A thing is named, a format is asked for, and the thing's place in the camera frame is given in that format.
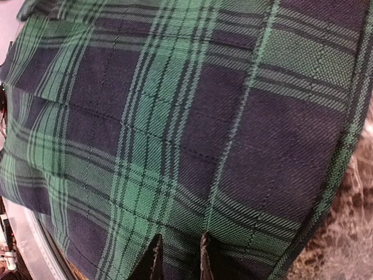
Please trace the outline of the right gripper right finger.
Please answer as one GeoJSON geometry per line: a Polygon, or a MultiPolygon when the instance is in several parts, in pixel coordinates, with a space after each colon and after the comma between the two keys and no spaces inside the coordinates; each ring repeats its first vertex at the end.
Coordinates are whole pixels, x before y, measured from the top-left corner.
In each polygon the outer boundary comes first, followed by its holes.
{"type": "Polygon", "coordinates": [[[200,279],[224,279],[223,260],[209,232],[205,232],[200,240],[200,279]]]}

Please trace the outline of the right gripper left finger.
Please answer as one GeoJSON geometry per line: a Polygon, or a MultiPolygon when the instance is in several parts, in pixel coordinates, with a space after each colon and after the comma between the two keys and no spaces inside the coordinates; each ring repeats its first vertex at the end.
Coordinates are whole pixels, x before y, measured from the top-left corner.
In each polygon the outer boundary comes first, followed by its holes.
{"type": "Polygon", "coordinates": [[[142,258],[137,263],[128,280],[162,280],[163,274],[163,238],[156,234],[142,258]]]}

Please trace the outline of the dark green plaid garment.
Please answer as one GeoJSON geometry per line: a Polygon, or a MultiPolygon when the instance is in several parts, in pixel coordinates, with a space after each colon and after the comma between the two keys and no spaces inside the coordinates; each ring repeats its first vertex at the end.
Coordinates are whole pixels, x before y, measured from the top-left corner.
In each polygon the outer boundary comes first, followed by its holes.
{"type": "Polygon", "coordinates": [[[89,279],[282,279],[330,210],[372,91],[371,1],[25,1],[1,195],[89,279]]]}

